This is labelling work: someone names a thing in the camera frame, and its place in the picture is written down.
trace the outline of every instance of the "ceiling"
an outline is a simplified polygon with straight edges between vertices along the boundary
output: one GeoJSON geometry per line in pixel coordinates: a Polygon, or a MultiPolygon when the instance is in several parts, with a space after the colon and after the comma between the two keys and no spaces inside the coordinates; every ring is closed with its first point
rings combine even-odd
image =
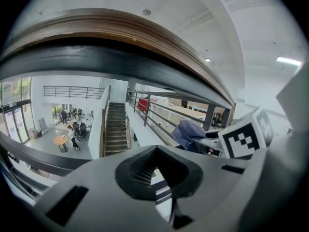
{"type": "Polygon", "coordinates": [[[246,87],[246,73],[295,73],[278,56],[304,61],[305,40],[280,0],[33,0],[11,37],[55,12],[74,8],[110,8],[156,22],[187,41],[217,72],[233,97],[246,87]],[[148,16],[144,9],[151,10],[148,16]]]}

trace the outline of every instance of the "round table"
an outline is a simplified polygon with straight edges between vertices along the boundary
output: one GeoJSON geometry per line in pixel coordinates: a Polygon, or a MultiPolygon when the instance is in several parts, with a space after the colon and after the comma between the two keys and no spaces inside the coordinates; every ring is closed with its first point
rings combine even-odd
{"type": "Polygon", "coordinates": [[[65,152],[68,151],[68,148],[66,147],[66,142],[68,141],[68,137],[65,135],[60,135],[54,138],[54,144],[59,146],[60,152],[61,151],[61,145],[63,145],[63,148],[65,150],[65,152]]]}

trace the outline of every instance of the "glass door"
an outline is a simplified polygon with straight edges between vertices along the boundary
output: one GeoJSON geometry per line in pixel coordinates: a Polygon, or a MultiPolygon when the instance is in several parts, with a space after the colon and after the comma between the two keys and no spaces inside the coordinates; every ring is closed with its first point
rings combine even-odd
{"type": "Polygon", "coordinates": [[[8,112],[5,114],[6,124],[8,126],[10,137],[17,142],[21,142],[18,136],[17,128],[15,126],[13,112],[8,112]]]}
{"type": "Polygon", "coordinates": [[[14,118],[15,118],[15,124],[16,124],[16,128],[17,128],[17,132],[18,132],[19,137],[20,137],[20,141],[22,143],[24,143],[29,138],[28,138],[28,134],[26,132],[26,127],[25,127],[25,124],[24,124],[21,108],[17,108],[17,109],[14,110],[14,118]]]}

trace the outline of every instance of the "staircase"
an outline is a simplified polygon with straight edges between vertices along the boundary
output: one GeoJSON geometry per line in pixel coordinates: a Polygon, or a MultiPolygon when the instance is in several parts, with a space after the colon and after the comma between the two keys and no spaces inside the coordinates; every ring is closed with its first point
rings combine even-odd
{"type": "Polygon", "coordinates": [[[127,150],[126,109],[124,103],[111,102],[107,112],[105,156],[127,150]]]}

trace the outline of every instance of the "gray fabric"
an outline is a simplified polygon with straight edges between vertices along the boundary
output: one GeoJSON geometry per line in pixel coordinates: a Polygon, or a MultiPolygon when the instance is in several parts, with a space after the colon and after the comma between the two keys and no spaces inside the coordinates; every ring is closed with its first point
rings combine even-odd
{"type": "Polygon", "coordinates": [[[194,137],[204,138],[205,131],[203,128],[194,124],[191,120],[181,120],[179,125],[171,133],[174,140],[179,143],[185,150],[197,151],[195,144],[193,143],[194,137]]]}

